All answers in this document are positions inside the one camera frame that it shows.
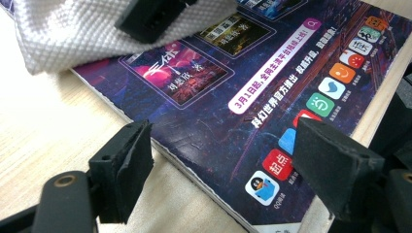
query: orange app icon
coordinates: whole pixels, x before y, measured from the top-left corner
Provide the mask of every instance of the orange app icon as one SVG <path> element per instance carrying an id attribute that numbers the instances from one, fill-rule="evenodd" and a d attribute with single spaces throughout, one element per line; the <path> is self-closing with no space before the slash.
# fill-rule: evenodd
<path id="1" fill-rule="evenodd" d="M 366 20 L 366 25 L 372 27 L 373 29 L 376 29 L 378 31 L 383 31 L 388 28 L 388 23 L 382 20 L 379 17 L 369 17 Z"/>
<path id="2" fill-rule="evenodd" d="M 341 63 L 335 63 L 330 69 L 329 74 L 342 83 L 350 83 L 356 72 Z"/>

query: light wood surface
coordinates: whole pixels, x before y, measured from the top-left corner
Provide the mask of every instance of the light wood surface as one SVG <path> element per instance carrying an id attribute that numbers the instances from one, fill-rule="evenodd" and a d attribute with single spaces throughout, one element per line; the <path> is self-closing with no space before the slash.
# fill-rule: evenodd
<path id="1" fill-rule="evenodd" d="M 412 18 L 410 0 L 367 0 Z M 14 23 L 0 13 L 0 219 L 38 203 L 43 184 L 88 160 L 126 124 L 71 72 L 30 76 Z M 353 137 L 367 145 L 412 57 L 412 41 Z M 151 172 L 127 225 L 100 232 L 245 232 L 222 208 L 154 150 Z"/>

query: blue app icon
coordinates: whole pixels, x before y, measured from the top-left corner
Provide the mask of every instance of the blue app icon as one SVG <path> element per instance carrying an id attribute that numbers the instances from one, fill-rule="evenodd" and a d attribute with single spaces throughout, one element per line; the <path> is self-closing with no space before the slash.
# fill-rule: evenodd
<path id="1" fill-rule="evenodd" d="M 288 154 L 293 154 L 293 147 L 294 147 L 294 139 L 296 138 L 296 130 L 289 128 L 285 131 L 282 135 L 281 139 L 279 139 L 279 147 L 281 147 L 284 151 Z"/>

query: textured white cloth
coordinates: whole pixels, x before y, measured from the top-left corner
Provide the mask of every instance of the textured white cloth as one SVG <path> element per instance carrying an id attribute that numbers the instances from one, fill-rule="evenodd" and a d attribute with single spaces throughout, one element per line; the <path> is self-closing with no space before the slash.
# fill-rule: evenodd
<path id="1" fill-rule="evenodd" d="M 114 25 L 129 0 L 15 0 L 17 40 L 28 72 L 58 72 L 182 39 L 236 11 L 235 0 L 198 0 L 156 43 L 140 44 Z"/>

